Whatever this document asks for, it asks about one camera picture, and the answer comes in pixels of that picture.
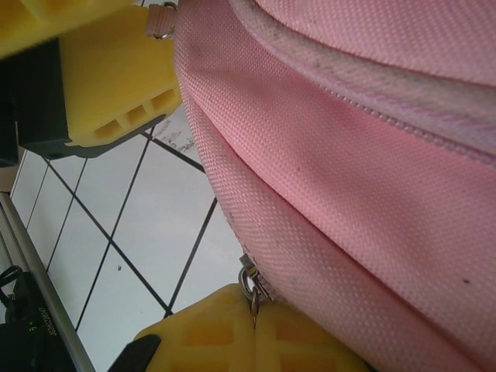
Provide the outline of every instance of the metal rod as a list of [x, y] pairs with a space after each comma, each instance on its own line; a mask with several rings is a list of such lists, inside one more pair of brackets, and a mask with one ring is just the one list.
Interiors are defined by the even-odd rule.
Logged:
[[0, 234], [2, 234], [12, 263], [25, 271], [30, 271], [35, 277], [77, 371], [95, 372], [90, 358], [72, 326], [71, 319], [46, 273], [40, 256], [22, 224], [16, 207], [10, 197], [3, 192], [0, 192]]

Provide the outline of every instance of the yellow foam block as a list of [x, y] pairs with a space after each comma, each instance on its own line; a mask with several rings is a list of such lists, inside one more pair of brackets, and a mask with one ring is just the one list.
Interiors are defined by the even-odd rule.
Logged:
[[147, 16], [129, 5], [60, 36], [69, 146], [112, 143], [180, 105], [173, 42], [146, 37]]
[[146, 372], [254, 372], [255, 335], [246, 309], [239, 286], [230, 285], [145, 329], [137, 338], [162, 340]]
[[146, 372], [367, 372], [365, 363], [311, 319], [280, 303], [253, 328], [238, 284], [152, 325], [161, 343]]
[[132, 0], [0, 0], [0, 58], [109, 14]]

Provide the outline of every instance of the white tile floor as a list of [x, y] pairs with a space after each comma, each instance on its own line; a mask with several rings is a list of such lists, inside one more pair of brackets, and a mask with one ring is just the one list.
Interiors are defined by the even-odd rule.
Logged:
[[237, 281], [241, 248], [191, 141], [181, 108], [96, 159], [23, 159], [12, 200], [98, 372]]

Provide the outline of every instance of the zipper pull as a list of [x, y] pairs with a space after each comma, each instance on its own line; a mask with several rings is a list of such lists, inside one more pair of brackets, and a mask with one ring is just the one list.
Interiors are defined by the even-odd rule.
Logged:
[[239, 272], [238, 280], [243, 289], [243, 293], [250, 303], [253, 326], [255, 326], [257, 324], [257, 315], [260, 304], [265, 301], [271, 301], [271, 298], [265, 287], [260, 283], [260, 272], [252, 260], [246, 254], [243, 254], [239, 261], [241, 261], [243, 268]]

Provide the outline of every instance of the pink backpack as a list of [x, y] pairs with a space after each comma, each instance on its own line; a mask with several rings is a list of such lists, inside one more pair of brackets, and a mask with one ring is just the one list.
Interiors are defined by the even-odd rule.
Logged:
[[177, 17], [201, 160], [272, 295], [380, 372], [496, 371], [496, 2]]

